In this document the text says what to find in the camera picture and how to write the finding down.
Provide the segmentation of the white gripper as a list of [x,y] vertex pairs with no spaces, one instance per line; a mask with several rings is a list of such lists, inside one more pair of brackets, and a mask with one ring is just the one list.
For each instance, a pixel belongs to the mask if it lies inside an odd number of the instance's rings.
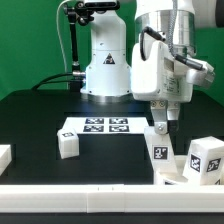
[[168,47],[155,41],[148,50],[149,57],[143,61],[140,44],[134,45],[132,52],[131,91],[135,100],[151,101],[150,109],[157,134],[175,132],[179,128],[180,104],[189,102],[193,85],[184,76],[174,73],[174,62]]

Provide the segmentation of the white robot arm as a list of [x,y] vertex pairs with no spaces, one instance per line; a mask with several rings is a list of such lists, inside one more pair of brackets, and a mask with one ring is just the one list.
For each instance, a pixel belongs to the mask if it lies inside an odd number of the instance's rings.
[[197,28],[224,27],[224,0],[136,0],[136,43],[126,62],[126,25],[118,0],[84,0],[92,60],[82,92],[100,101],[131,94],[150,103],[155,132],[178,128],[180,105],[193,87],[209,87],[214,68],[195,58]]

